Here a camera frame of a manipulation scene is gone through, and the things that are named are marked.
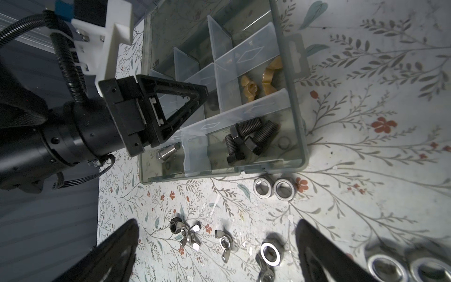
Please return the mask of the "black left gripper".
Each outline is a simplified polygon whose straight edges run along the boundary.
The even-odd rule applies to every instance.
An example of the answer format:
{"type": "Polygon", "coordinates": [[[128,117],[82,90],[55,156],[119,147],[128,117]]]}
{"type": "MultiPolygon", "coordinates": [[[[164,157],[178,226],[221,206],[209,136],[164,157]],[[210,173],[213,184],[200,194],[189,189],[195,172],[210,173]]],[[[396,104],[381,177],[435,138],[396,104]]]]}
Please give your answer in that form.
{"type": "Polygon", "coordinates": [[[144,152],[144,147],[155,148],[168,141],[184,122],[207,101],[206,86],[176,82],[148,75],[122,79],[108,79],[98,83],[119,136],[131,157],[144,152]],[[143,95],[145,120],[139,99],[143,95]],[[169,118],[165,118],[158,95],[187,97],[188,101],[169,118]],[[144,132],[144,145],[140,134],[144,132]]]}

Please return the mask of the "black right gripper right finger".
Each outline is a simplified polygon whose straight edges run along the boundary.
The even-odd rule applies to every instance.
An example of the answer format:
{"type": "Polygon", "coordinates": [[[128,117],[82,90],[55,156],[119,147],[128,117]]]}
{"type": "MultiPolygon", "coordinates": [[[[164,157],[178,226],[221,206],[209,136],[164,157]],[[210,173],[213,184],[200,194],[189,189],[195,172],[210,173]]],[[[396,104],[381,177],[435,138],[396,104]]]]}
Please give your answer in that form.
{"type": "Polygon", "coordinates": [[[304,219],[297,223],[295,239],[305,281],[327,282],[326,271],[336,282],[376,280],[304,219]]]}

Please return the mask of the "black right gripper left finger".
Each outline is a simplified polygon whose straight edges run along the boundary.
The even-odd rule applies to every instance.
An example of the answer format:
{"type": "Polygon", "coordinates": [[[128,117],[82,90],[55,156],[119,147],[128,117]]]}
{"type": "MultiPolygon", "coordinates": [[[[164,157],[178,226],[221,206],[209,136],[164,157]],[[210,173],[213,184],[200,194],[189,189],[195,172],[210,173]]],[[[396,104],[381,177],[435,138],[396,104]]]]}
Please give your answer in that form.
{"type": "Polygon", "coordinates": [[[136,261],[139,225],[130,219],[56,282],[128,282],[136,261]]]}

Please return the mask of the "silver hex bolt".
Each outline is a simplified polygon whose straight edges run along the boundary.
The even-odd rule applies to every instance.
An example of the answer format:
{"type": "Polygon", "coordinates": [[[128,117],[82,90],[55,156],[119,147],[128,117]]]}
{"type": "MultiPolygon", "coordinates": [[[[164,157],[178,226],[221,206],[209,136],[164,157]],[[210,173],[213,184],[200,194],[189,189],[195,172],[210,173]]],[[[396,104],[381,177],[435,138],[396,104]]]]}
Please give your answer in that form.
{"type": "Polygon", "coordinates": [[[174,143],[168,147],[165,147],[159,150],[156,154],[157,160],[164,163],[170,159],[172,155],[174,155],[181,148],[181,143],[174,143]]]}

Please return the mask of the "black hex nut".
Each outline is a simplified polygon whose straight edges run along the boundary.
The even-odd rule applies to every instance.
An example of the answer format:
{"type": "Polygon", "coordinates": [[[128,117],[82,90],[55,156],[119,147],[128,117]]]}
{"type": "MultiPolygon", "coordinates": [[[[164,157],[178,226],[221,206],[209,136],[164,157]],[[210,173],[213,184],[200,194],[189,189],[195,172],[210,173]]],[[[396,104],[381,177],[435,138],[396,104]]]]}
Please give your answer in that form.
{"type": "Polygon", "coordinates": [[[181,230],[184,228],[184,223],[181,218],[174,217],[171,219],[171,221],[169,223],[169,228],[170,228],[170,231],[174,235],[176,235],[176,234],[179,234],[181,232],[181,230]]]}

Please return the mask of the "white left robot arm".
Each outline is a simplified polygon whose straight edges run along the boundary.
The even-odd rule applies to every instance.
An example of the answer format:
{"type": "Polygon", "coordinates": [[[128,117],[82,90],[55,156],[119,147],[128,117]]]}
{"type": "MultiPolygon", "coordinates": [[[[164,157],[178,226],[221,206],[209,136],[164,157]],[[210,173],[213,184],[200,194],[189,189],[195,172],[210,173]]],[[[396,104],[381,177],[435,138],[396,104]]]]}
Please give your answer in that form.
{"type": "Polygon", "coordinates": [[[1,189],[40,193],[85,161],[166,142],[206,101],[205,86],[147,75],[99,82],[102,97],[49,109],[1,67],[1,189]]]}

